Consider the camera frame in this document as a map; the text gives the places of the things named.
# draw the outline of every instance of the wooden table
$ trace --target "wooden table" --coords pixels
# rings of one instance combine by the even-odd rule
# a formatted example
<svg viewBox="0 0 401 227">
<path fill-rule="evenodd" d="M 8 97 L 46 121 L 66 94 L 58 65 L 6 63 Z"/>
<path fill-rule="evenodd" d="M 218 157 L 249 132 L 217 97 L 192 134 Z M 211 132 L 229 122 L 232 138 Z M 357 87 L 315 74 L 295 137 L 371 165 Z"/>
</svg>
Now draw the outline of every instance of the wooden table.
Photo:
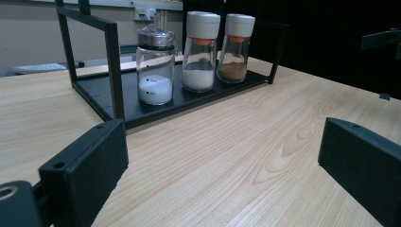
<svg viewBox="0 0 401 227">
<path fill-rule="evenodd" d="M 273 84 L 129 130 L 129 168 L 94 226 L 380 226 L 318 164 L 327 116 L 401 144 L 400 100 L 280 66 Z M 32 184 L 102 122 L 67 71 L 0 79 L 0 119 L 0 183 Z"/>
</svg>

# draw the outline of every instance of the ground cinnamon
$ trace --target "ground cinnamon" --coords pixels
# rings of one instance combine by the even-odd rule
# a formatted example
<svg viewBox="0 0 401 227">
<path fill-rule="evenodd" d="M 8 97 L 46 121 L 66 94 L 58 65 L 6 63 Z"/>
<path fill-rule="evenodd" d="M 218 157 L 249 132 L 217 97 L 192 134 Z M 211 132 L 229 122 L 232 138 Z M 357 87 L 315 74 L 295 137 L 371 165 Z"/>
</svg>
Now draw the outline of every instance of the ground cinnamon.
<svg viewBox="0 0 401 227">
<path fill-rule="evenodd" d="M 247 66 L 243 62 L 223 63 L 218 69 L 218 76 L 228 82 L 240 82 L 246 73 Z"/>
</svg>

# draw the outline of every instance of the cap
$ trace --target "cap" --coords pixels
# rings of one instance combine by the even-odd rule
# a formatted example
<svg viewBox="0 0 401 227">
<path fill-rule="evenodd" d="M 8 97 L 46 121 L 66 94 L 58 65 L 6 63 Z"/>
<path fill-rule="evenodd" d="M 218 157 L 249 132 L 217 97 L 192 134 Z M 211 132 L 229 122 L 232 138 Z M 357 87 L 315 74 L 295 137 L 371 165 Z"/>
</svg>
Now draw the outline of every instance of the cap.
<svg viewBox="0 0 401 227">
<path fill-rule="evenodd" d="M 254 17 L 230 13 L 226 17 L 225 33 L 239 37 L 251 37 Z"/>
<path fill-rule="evenodd" d="M 154 25 L 137 30 L 138 45 L 151 49 L 174 49 L 174 32 L 163 31 Z"/>
<path fill-rule="evenodd" d="M 218 37 L 220 16 L 212 12 L 188 11 L 186 35 L 193 38 L 215 39 Z"/>
</svg>

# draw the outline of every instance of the silver metal lid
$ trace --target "silver metal lid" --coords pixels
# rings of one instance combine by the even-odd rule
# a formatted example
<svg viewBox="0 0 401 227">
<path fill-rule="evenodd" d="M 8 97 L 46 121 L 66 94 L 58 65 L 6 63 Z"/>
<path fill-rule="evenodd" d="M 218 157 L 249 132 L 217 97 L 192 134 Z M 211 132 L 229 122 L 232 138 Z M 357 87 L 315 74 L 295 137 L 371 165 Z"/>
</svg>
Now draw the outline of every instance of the silver metal lid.
<svg viewBox="0 0 401 227">
<path fill-rule="evenodd" d="M 138 45 L 144 48 L 173 49 L 174 32 L 163 31 L 153 25 L 140 28 L 138 31 Z"/>
</svg>

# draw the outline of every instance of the spice jar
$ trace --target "spice jar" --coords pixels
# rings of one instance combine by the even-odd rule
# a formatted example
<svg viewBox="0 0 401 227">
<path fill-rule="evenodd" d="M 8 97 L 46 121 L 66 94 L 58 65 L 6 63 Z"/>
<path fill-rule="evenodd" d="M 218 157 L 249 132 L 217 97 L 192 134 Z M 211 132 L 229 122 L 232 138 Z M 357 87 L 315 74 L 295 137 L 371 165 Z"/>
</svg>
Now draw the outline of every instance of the spice jar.
<svg viewBox="0 0 401 227">
<path fill-rule="evenodd" d="M 219 25 L 215 13 L 187 12 L 181 81 L 188 91 L 202 93 L 213 87 Z"/>
<path fill-rule="evenodd" d="M 137 31 L 138 98 L 147 104 L 165 104 L 173 95 L 174 33 L 164 32 L 153 25 Z"/>
<path fill-rule="evenodd" d="M 227 83 L 243 81 L 247 73 L 248 50 L 254 17 L 227 14 L 225 35 L 218 61 L 218 78 Z"/>
</svg>

